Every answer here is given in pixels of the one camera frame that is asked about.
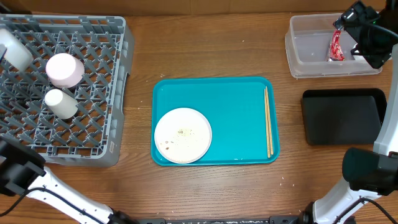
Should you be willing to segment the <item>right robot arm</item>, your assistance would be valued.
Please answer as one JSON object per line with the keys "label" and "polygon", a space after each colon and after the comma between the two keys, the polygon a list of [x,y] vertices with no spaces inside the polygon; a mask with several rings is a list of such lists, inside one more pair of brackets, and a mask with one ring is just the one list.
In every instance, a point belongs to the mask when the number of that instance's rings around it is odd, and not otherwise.
{"label": "right robot arm", "polygon": [[373,149],[349,148],[343,157],[342,178],[324,197],[308,204],[297,223],[354,223],[351,216],[367,203],[396,223],[376,199],[397,190],[397,1],[386,1],[380,12],[356,1],[333,26],[347,31],[357,43],[352,54],[364,57],[372,68],[392,59],[389,100]]}

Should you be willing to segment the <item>white napkin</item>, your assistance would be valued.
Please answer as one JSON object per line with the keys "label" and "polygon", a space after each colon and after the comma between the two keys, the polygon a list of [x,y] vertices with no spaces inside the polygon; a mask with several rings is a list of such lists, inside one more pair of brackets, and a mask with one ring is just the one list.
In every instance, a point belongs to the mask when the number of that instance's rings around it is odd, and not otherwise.
{"label": "white napkin", "polygon": [[363,56],[363,50],[359,44],[355,44],[350,52],[352,56]]}

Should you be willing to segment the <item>white cup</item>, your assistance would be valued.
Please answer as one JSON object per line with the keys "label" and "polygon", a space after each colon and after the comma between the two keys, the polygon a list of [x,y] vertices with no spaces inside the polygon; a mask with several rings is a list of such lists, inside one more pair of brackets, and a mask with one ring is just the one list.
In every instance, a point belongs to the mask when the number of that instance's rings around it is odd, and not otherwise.
{"label": "white cup", "polygon": [[53,114],[60,119],[70,119],[78,111],[77,100],[59,89],[48,91],[45,94],[44,101]]}

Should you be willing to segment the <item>grey metal bowl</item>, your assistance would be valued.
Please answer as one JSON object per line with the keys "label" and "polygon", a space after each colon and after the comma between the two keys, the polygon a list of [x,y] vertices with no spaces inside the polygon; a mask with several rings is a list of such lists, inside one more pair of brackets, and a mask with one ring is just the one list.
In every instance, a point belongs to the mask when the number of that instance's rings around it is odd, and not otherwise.
{"label": "grey metal bowl", "polygon": [[6,29],[1,29],[1,44],[6,48],[4,58],[18,71],[24,72],[33,61],[31,52]]}

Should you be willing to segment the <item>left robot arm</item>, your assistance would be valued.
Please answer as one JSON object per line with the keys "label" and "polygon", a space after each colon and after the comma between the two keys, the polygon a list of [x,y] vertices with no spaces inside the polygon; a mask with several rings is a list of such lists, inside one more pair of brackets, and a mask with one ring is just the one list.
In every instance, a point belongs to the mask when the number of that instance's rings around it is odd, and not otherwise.
{"label": "left robot arm", "polygon": [[29,197],[60,210],[79,223],[137,223],[125,213],[95,202],[62,182],[44,166],[44,158],[25,145],[1,137],[1,157],[1,193],[19,196],[1,213],[2,217]]}

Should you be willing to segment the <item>small white bowl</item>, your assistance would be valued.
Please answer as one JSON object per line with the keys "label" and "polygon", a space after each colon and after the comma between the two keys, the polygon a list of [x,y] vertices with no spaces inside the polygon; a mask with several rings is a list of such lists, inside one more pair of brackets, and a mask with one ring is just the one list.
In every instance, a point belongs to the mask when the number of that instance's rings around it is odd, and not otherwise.
{"label": "small white bowl", "polygon": [[59,88],[73,88],[83,78],[83,63],[74,56],[59,53],[52,56],[45,67],[51,83]]}

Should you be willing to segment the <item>red sauce packet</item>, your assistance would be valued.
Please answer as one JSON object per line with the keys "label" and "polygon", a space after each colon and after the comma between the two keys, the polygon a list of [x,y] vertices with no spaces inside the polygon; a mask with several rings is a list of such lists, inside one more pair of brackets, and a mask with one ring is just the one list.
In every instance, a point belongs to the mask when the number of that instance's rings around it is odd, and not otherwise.
{"label": "red sauce packet", "polygon": [[328,47],[328,52],[326,56],[326,60],[328,62],[331,61],[344,61],[345,57],[343,55],[343,51],[340,45],[340,36],[341,36],[341,31],[340,30],[335,30],[331,40],[330,44]]}

